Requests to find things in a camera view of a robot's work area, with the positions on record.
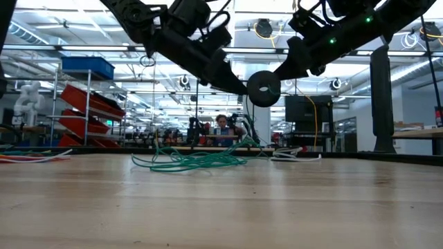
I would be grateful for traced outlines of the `thin black pole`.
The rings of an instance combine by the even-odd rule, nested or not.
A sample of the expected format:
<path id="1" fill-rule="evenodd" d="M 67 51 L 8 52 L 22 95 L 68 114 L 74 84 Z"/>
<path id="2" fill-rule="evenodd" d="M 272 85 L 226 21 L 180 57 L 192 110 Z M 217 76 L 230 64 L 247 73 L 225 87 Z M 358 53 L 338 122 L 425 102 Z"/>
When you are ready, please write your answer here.
<path id="1" fill-rule="evenodd" d="M 443 118 L 441 101 L 440 101 L 440 94 L 439 94 L 439 90 L 438 90 L 438 86 L 437 86 L 437 80 L 436 80 L 436 77 L 435 77 L 435 70 L 434 70 L 434 66 L 433 66 L 433 59 L 431 57 L 431 50 L 430 50 L 430 46 L 429 46 L 429 42 L 428 42 L 428 35 L 427 35 L 427 32 L 426 32 L 426 25 L 425 25 L 425 21 L 424 21 L 424 16 L 423 15 L 420 16 L 420 20 L 421 20 L 423 34 L 424 34 L 424 41 L 425 41 L 425 44 L 426 44 L 426 54 L 427 54 L 427 57 L 428 57 L 429 66 L 430 66 L 430 70 L 431 70 L 431 77 L 432 77 L 432 81 L 433 81 L 433 87 L 434 87 L 434 92 L 435 92 L 435 97 L 436 97 L 436 102 L 437 102 L 437 110 L 440 113 L 440 117 Z"/>

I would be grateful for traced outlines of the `red plastic shelf bin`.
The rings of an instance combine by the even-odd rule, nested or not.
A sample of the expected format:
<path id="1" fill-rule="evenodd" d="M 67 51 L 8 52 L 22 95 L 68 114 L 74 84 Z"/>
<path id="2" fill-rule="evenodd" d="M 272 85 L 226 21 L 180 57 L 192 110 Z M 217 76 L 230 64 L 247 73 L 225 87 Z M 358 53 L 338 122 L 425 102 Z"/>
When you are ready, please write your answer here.
<path id="1" fill-rule="evenodd" d="M 84 140 L 74 136 L 73 134 L 65 133 L 58 143 L 58 147 L 101 147 L 101 148 L 120 148 L 120 145 L 112 140 L 102 138 L 89 138 L 87 143 Z"/>
<path id="2" fill-rule="evenodd" d="M 66 127 L 69 131 L 72 131 L 80 138 L 84 138 L 85 135 L 85 114 L 79 111 L 71 109 L 65 109 L 62 112 L 62 118 L 59 119 L 59 123 Z M 93 116 L 89 116 L 87 124 L 87 133 L 99 133 L 106 134 L 109 127 Z"/>
<path id="3" fill-rule="evenodd" d="M 116 101 L 106 98 L 99 93 L 87 93 L 82 89 L 68 84 L 61 94 L 61 98 L 82 113 L 86 113 L 89 104 L 89 115 L 106 118 L 113 121 L 121 121 L 125 112 Z"/>

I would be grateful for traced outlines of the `metal shelf rack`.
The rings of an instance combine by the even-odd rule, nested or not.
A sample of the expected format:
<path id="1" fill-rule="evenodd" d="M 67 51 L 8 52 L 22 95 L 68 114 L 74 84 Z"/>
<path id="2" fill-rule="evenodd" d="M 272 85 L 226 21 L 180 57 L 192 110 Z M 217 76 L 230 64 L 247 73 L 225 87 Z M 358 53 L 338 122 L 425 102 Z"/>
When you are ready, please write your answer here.
<path id="1" fill-rule="evenodd" d="M 86 91 L 87 93 L 90 93 L 90 92 L 96 92 L 96 93 L 99 93 L 100 95 L 102 95 L 102 96 L 104 96 L 104 92 L 103 91 L 101 91 L 101 90 L 95 90 L 93 87 L 92 87 L 92 84 L 94 84 L 94 83 L 101 83 L 101 82 L 103 82 L 103 80 L 92 80 L 91 79 L 91 73 L 89 73 L 89 77 L 88 77 L 88 79 L 87 80 L 79 80 L 79 79 L 76 79 L 76 78 L 74 78 L 74 80 L 72 81 L 72 82 L 69 82 L 69 83 L 67 83 L 66 84 L 66 86 L 68 85 L 68 84 L 70 84 L 71 86 L 74 86 L 74 87 L 77 87 L 77 88 L 79 88 L 79 89 L 82 89 L 83 91 Z M 62 94 L 62 92 L 60 93 L 60 96 L 59 96 L 59 98 L 63 101 L 63 102 L 65 102 L 62 98 L 61 98 L 61 94 Z M 66 109 L 71 109 L 71 110 L 74 110 L 74 111 L 78 111 L 76 108 L 74 108 L 74 107 L 72 107 L 70 104 L 68 104 L 68 106 L 67 106 L 67 108 Z M 89 138 L 102 138 L 102 139 L 107 139 L 107 140 L 112 140 L 112 141 L 115 141 L 115 142 L 117 142 L 118 144 L 119 144 L 119 141 L 120 141 L 120 139 L 121 139 L 121 133 L 120 132 L 118 132 L 118 133 L 115 133 L 114 132 L 114 126 L 117 124 L 120 124 L 122 121 L 123 121 L 123 119 L 119 122 L 119 121 L 113 121 L 113 124 L 112 124 L 112 126 L 108 126 L 107 125 L 107 121 L 108 121 L 108 119 L 106 119 L 106 118 L 99 118 L 98 116 L 93 116 L 95 119 L 97 119 L 98 121 L 100 121 L 101 123 L 103 123 L 104 125 L 107 125 L 108 127 L 109 127 L 109 130 L 108 130 L 108 132 L 106 133 L 106 134 L 99 134 L 99 133 L 87 133 L 87 124 L 88 124 L 88 118 L 89 118 L 89 104 L 87 104 L 87 108 L 86 108 L 86 113 L 84 113 L 85 114 L 85 135 L 84 135 L 84 138 L 81 138 L 81 139 L 83 139 L 84 140 L 84 143 L 86 144 L 87 143 L 87 140 L 89 139 Z M 50 116 L 50 119 L 52 120 L 52 121 L 56 121 L 58 124 L 60 124 L 59 123 L 59 119 L 60 118 L 62 118 L 62 112 L 60 113 L 60 114 L 53 114 L 53 115 L 51 115 Z M 62 127 L 65 129 L 65 132 L 63 133 L 63 135 L 65 134 L 65 133 L 67 133 L 67 134 L 73 134 L 74 136 L 77 136 L 77 135 L 75 135 L 72 131 L 69 131 L 66 127 L 64 127 L 63 125 L 62 125 Z"/>

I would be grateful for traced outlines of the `silver ventilation duct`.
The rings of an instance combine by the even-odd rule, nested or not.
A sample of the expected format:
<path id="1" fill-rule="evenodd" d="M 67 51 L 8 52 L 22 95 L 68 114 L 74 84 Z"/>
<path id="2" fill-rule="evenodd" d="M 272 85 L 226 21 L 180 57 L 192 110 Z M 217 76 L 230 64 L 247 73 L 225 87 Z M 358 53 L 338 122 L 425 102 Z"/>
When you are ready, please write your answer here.
<path id="1" fill-rule="evenodd" d="M 11 21 L 8 27 L 8 34 L 15 36 L 18 39 L 25 41 L 28 44 L 33 45 L 49 45 L 49 42 L 32 33 L 29 29 L 24 28 L 22 25 L 18 24 L 15 21 Z"/>

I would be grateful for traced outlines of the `black workstation frame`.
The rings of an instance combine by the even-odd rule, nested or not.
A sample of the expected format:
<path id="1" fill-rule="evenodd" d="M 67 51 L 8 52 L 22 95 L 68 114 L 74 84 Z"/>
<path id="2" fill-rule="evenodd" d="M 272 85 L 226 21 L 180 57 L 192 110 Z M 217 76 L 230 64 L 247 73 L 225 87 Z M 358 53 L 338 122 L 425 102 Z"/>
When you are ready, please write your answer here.
<path id="1" fill-rule="evenodd" d="M 196 100 L 196 105 L 195 105 L 195 106 L 196 106 L 195 118 L 197 118 L 197 119 L 201 122 L 201 119 L 198 118 L 198 113 L 200 112 L 200 107 L 199 107 L 199 105 L 198 105 L 198 101 L 199 101 L 199 83 L 200 83 L 200 79 L 197 80 L 197 93 L 196 93 L 196 95 L 195 95 L 195 100 Z M 207 128 L 209 128 L 209 134 L 208 134 L 207 136 L 205 136 L 205 137 L 200 136 L 200 142 L 203 142 L 203 145 L 205 145 L 205 146 L 214 146 L 214 147 L 218 147 L 218 146 L 215 146 L 215 143 L 213 142 L 213 140 L 214 140 L 215 138 L 232 138 L 232 139 L 234 140 L 233 145 L 236 144 L 236 143 L 238 143 L 239 141 L 242 140 L 242 138 L 243 138 L 244 136 L 238 138 L 237 136 L 215 135 L 215 134 L 214 134 L 214 129 L 218 128 L 218 124 L 217 124 L 217 122 L 216 122 L 216 117 L 215 117 L 215 124 L 216 124 L 217 126 L 216 126 L 215 128 L 211 127 L 210 123 L 206 123 L 206 124 L 205 124 L 205 126 L 206 126 Z"/>

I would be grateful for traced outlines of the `light wooden table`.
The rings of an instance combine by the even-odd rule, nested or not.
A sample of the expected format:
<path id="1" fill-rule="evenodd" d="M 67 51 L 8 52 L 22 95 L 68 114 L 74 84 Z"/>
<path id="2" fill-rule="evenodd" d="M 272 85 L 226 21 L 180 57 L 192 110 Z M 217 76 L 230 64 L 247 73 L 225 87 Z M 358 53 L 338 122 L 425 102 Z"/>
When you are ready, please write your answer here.
<path id="1" fill-rule="evenodd" d="M 443 127 L 396 131 L 392 136 L 396 140 L 430 140 L 433 156 L 443 156 Z"/>

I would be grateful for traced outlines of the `white structural column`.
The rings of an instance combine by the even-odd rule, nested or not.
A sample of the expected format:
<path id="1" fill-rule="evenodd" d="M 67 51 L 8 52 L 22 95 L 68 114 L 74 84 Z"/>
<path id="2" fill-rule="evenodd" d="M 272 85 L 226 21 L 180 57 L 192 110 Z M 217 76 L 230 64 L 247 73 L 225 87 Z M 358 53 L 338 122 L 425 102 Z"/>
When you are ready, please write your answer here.
<path id="1" fill-rule="evenodd" d="M 244 79 L 248 80 L 252 74 L 268 69 L 267 64 L 245 64 Z M 248 114 L 254 121 L 256 134 L 260 139 L 260 144 L 264 147 L 271 143 L 271 110 L 269 107 L 262 108 L 255 106 L 247 95 L 243 103 L 243 112 Z"/>

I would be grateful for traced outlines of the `person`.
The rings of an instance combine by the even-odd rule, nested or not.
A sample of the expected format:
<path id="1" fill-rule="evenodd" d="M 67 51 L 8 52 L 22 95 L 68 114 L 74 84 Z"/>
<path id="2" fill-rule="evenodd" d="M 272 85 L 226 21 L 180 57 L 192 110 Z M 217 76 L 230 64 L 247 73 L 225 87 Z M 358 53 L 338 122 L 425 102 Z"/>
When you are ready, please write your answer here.
<path id="1" fill-rule="evenodd" d="M 227 117 L 223 114 L 219 114 L 216 117 L 216 122 L 218 124 L 218 128 L 214 129 L 215 135 L 223 135 L 223 136 L 243 136 L 244 130 L 241 127 L 229 127 L 227 122 Z M 230 147 L 233 145 L 234 140 L 232 138 L 215 138 L 213 140 L 215 146 L 219 147 Z"/>

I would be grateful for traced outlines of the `black monitor cart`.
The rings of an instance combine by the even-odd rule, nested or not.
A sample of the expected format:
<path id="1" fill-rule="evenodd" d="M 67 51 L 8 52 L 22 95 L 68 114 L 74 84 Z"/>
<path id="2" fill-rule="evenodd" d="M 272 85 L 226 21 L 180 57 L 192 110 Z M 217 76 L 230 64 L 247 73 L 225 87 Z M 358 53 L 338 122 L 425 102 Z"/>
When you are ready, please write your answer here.
<path id="1" fill-rule="evenodd" d="M 313 131 L 291 131 L 281 136 L 282 147 L 303 147 L 305 151 L 357 152 L 356 120 L 354 118 L 334 122 L 333 131 L 323 123 L 315 135 Z"/>

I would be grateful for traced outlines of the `wooden workstation table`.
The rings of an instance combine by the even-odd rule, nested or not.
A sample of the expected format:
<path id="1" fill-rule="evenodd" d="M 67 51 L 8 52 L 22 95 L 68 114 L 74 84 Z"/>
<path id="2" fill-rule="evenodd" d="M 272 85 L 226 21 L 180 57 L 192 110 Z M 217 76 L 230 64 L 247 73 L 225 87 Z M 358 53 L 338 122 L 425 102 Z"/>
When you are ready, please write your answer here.
<path id="1" fill-rule="evenodd" d="M 176 150 L 188 150 L 188 151 L 263 151 L 263 152 L 274 152 L 274 148 L 257 148 L 257 147 L 236 147 L 236 148 L 228 148 L 228 147 L 171 147 Z"/>

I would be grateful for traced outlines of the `blue plastic bin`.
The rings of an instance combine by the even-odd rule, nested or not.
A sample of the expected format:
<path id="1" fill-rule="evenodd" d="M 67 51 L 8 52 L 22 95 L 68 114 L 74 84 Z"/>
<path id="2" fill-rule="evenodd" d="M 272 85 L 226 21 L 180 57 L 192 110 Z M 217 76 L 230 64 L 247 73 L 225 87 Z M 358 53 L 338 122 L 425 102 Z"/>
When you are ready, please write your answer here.
<path id="1" fill-rule="evenodd" d="M 62 57 L 62 72 L 79 80 L 112 80 L 115 67 L 102 57 Z"/>

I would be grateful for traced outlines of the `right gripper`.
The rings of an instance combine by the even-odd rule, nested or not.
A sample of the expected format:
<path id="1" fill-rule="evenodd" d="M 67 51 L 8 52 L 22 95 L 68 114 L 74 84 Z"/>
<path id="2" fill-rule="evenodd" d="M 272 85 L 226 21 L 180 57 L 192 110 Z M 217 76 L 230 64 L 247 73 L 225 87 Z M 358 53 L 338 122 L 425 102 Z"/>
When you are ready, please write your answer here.
<path id="1" fill-rule="evenodd" d="M 339 12 L 332 19 L 325 10 L 322 14 L 319 17 L 305 8 L 294 12 L 289 25 L 301 36 L 287 40 L 287 58 L 274 70 L 279 80 L 307 77 L 307 71 L 319 76 L 325 72 L 326 64 L 346 55 L 346 15 Z"/>

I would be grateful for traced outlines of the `black monitor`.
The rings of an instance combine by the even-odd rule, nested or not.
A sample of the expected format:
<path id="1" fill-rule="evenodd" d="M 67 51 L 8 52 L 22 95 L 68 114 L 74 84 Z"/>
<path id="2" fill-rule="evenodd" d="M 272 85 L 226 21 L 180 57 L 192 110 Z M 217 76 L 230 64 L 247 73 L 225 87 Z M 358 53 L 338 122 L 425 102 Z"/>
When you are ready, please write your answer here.
<path id="1" fill-rule="evenodd" d="M 329 120 L 329 108 L 332 97 L 329 95 L 303 96 L 290 95 L 284 97 L 285 120 L 287 122 L 318 122 Z"/>

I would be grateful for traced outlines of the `tall black upright panel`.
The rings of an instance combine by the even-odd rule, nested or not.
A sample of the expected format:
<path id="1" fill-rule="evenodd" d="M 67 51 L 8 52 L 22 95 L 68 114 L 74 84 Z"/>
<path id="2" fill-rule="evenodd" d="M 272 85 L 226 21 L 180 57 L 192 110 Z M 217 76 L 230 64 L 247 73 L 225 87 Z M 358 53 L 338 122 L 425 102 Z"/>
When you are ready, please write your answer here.
<path id="1" fill-rule="evenodd" d="M 372 132 L 376 137 L 374 152 L 396 154 L 388 49 L 388 45 L 380 46 L 370 56 Z"/>

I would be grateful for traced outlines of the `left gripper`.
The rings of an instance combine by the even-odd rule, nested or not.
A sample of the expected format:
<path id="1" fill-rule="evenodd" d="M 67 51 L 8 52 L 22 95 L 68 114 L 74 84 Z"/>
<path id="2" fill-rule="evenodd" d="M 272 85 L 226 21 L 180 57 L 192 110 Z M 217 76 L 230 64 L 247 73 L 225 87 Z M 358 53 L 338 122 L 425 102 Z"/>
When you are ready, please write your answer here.
<path id="1" fill-rule="evenodd" d="M 224 59 L 224 47 L 208 49 L 207 34 L 230 21 L 230 14 L 222 7 L 214 17 L 205 0 L 175 0 L 167 11 L 167 21 L 159 31 L 157 51 L 191 73 L 209 83 L 213 89 L 234 94 L 247 94 L 242 81 L 232 72 Z"/>

